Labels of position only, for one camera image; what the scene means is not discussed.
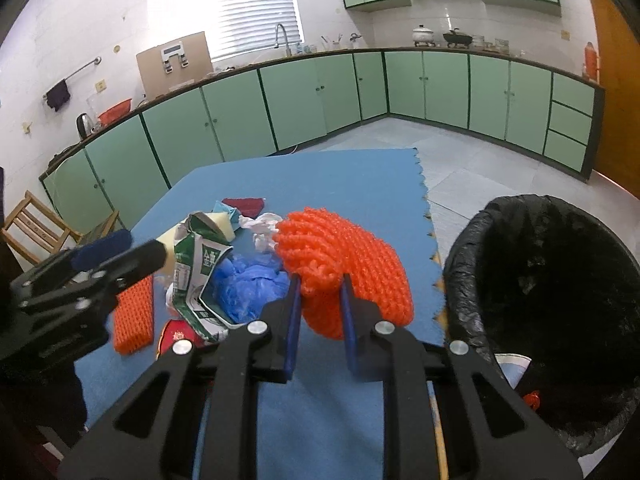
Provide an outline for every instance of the orange thermos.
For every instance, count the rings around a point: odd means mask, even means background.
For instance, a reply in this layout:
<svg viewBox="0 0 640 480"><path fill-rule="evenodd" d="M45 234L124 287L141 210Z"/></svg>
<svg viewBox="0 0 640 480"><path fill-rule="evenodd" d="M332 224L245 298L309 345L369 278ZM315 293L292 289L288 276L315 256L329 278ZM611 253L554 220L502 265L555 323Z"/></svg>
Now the orange thermos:
<svg viewBox="0 0 640 480"><path fill-rule="evenodd" d="M591 41L584 48L584 73L589 79L598 80L598 53Z"/></svg>

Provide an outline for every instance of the faucet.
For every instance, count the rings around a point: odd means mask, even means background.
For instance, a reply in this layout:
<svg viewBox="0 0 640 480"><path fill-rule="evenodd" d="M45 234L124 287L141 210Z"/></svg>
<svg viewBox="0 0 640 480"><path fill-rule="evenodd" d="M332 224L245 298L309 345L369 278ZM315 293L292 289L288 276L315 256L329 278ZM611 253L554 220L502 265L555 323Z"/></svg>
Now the faucet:
<svg viewBox="0 0 640 480"><path fill-rule="evenodd" d="M278 43L278 33L279 33L278 27L282 27L282 32L284 34L284 42L287 44L287 52L286 52L286 54L287 54L287 57L291 57L291 49L289 47L289 40L287 38L287 31L285 30L284 25L282 23L278 23L276 25L276 45L274 46L274 48L280 48L280 44Z"/></svg>

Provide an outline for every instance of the green and white carton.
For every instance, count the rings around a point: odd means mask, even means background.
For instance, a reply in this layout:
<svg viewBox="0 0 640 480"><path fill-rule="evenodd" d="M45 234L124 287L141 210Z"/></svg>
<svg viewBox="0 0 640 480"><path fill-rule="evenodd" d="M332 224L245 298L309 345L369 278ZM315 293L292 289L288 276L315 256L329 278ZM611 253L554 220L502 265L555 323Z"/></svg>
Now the green and white carton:
<svg viewBox="0 0 640 480"><path fill-rule="evenodd" d="M197 212L178 224L174 250L174 308L204 340L223 340L228 329L198 298L217 262L231 246L216 223L205 213Z"/></svg>

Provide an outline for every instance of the orange door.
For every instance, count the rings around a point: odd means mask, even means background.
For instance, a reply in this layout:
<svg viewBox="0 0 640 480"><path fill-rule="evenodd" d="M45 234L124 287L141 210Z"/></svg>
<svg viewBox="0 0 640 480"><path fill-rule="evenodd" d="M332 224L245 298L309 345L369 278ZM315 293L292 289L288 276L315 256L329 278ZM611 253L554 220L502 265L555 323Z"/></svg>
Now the orange door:
<svg viewBox="0 0 640 480"><path fill-rule="evenodd" d="M611 0L591 0L604 120L595 169L640 198L640 44Z"/></svg>

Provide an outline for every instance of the orange plastic bowl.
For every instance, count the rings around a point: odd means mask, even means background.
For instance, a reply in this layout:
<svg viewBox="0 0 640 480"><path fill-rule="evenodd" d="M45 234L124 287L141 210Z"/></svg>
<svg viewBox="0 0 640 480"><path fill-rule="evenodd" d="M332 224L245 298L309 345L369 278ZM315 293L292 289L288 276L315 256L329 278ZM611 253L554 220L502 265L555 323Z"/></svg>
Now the orange plastic bowl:
<svg viewBox="0 0 640 480"><path fill-rule="evenodd" d="M121 103L116 104L109 108L106 112L101 113L98 116L102 126L109 126L109 124L114 123L119 118L124 117L131 111L131 99L127 99Z"/></svg>

